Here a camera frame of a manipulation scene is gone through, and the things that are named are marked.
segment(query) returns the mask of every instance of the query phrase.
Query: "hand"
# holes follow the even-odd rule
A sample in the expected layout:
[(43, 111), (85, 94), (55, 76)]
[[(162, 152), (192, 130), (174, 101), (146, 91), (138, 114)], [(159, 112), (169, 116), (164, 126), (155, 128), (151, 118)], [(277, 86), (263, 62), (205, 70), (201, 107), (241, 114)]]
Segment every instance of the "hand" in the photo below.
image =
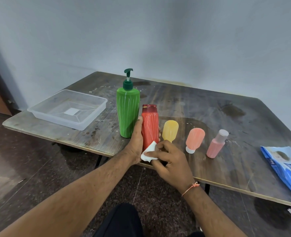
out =
[(162, 141), (157, 144), (155, 151), (147, 152), (145, 155), (167, 161), (165, 167), (158, 159), (152, 160), (151, 163), (159, 176), (181, 194), (195, 182), (185, 154), (171, 142)]
[(133, 133), (129, 143), (124, 148), (124, 151), (132, 157), (132, 165), (141, 161), (140, 156), (142, 153), (143, 137), (141, 134), (143, 117), (139, 116), (133, 129)]

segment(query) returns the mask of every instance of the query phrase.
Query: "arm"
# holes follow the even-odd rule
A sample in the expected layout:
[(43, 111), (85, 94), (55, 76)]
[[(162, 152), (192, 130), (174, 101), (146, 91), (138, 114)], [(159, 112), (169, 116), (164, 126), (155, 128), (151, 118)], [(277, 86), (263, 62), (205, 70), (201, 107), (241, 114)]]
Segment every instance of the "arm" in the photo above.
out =
[(80, 236), (128, 168), (140, 162), (142, 121), (139, 117), (123, 151), (45, 199), (1, 231), (0, 237)]
[[(159, 160), (152, 160), (153, 167), (161, 178), (183, 194), (195, 182), (185, 154), (169, 141), (158, 143), (156, 148), (146, 155), (167, 161), (167, 165), (164, 167)], [(191, 188), (183, 197), (206, 236), (246, 236), (201, 187)]]

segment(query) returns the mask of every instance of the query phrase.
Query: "white wall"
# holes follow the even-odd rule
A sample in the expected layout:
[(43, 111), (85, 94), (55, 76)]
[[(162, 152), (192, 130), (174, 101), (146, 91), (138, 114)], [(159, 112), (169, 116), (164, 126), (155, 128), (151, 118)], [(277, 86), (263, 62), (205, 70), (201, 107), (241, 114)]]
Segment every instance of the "white wall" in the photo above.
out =
[(20, 109), (95, 70), (261, 99), (291, 129), (291, 0), (0, 0)]

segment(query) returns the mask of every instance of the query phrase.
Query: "pink bottle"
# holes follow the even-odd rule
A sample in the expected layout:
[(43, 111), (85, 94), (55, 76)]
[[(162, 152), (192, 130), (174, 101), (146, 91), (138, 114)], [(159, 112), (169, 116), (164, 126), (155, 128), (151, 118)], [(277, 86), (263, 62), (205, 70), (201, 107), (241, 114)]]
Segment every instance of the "pink bottle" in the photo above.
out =
[(193, 154), (195, 150), (201, 146), (203, 139), (205, 137), (205, 132), (201, 128), (194, 128), (188, 134), (186, 140), (186, 151), (187, 153)]
[(218, 132), (216, 138), (211, 141), (210, 146), (207, 150), (207, 156), (209, 158), (215, 158), (216, 155), (218, 155), (219, 151), (225, 145), (225, 140), (227, 139), (228, 135), (229, 133), (226, 130), (220, 130)]

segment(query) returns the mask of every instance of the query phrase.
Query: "black pants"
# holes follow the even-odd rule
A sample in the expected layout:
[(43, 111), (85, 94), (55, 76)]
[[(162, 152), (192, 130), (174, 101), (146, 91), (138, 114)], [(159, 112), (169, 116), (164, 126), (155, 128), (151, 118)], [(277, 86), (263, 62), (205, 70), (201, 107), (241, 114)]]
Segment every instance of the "black pants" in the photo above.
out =
[[(189, 237), (204, 237), (203, 232), (194, 232)], [(116, 205), (108, 213), (94, 237), (143, 237), (141, 221), (132, 204)]]

